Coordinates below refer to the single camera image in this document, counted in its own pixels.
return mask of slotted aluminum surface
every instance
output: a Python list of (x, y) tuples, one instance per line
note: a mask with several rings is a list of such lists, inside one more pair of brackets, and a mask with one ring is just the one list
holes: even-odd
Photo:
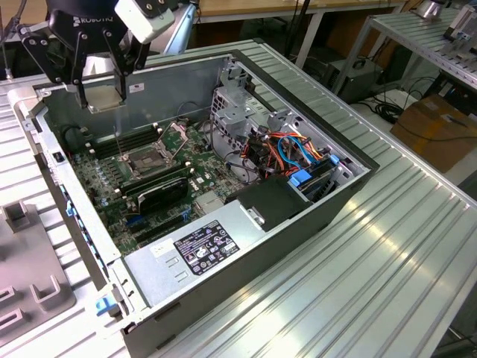
[[(181, 333), (155, 357), (428, 356), (477, 280), (475, 203), (266, 45), (237, 48), (368, 153), (381, 169), (322, 233)], [(0, 87), (0, 204), (42, 213), (78, 303), (0, 348), (0, 356), (126, 357), (118, 333), (95, 334), (95, 291)], [(261, 85), (257, 92), (278, 107)], [(102, 324), (109, 318), (103, 317)]]
[(440, 21), (436, 22), (421, 19), (414, 13), (378, 15), (372, 18), (370, 26), (477, 89), (477, 71), (439, 51), (450, 42), (443, 34), (457, 14), (456, 9), (443, 9)]

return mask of connector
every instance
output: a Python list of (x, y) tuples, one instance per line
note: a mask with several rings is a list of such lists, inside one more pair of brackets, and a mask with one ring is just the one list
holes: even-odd
[(192, 209), (188, 208), (180, 214), (180, 215), (182, 215), (182, 218), (184, 219), (185, 222), (187, 222), (189, 220), (189, 216), (191, 215), (191, 211), (192, 211)]
[(305, 170), (301, 169), (296, 173), (293, 173), (290, 177), (290, 182), (294, 186), (300, 186), (302, 183), (306, 182), (307, 180), (311, 179), (311, 175)]
[(75, 212), (74, 212), (74, 209), (73, 209), (72, 201), (68, 200), (66, 202), (66, 215), (73, 216), (74, 214), (75, 214)]
[(106, 295), (96, 301), (96, 315), (100, 316), (118, 307), (112, 295)]
[(340, 158), (338, 158), (337, 155), (331, 154), (329, 158), (332, 161), (332, 163), (335, 164), (336, 166), (338, 165), (338, 163), (340, 163)]

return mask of power supply label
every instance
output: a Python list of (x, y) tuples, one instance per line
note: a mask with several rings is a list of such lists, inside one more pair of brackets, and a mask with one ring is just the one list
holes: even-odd
[(177, 240), (174, 245), (197, 276), (240, 250), (217, 220)]

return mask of metal rack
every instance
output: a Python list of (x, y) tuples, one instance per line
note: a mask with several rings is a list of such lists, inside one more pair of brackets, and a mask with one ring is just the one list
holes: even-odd
[(458, 10), (456, 9), (444, 9), (440, 15), (440, 21), (436, 22), (421, 19), (414, 13), (368, 17), (356, 42), (351, 48), (343, 70), (333, 85), (333, 93), (336, 94), (339, 92), (371, 28), (375, 28), (381, 32), (382, 36), (390, 37), (419, 55), (409, 71), (405, 74), (405, 78), (403, 78), (404, 83), (411, 78), (420, 62), (426, 59), (440, 67), (443, 71), (448, 72), (460, 81), (477, 89), (477, 71), (467, 68), (459, 60), (449, 58), (440, 52), (440, 50), (449, 43), (449, 41), (443, 37), (443, 34), (457, 14)]
[[(267, 45), (244, 41), (179, 58), (230, 49), (250, 56), (380, 170), (328, 228), (153, 357), (430, 356), (477, 281), (476, 203)], [(121, 334), (98, 335), (97, 318), (84, 309), (94, 285), (7, 102), (8, 90), (45, 81), (0, 84), (0, 204), (36, 205), (78, 302), (0, 356), (127, 357)], [(264, 86), (256, 91), (279, 108)]]

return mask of open computer chassis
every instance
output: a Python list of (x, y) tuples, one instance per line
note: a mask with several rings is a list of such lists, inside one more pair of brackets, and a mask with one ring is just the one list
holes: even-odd
[(240, 51), (127, 81), (126, 103), (107, 95), (113, 76), (85, 81), (90, 111), (37, 86), (23, 124), (114, 294), (128, 350), (145, 357), (326, 227), (378, 165)]

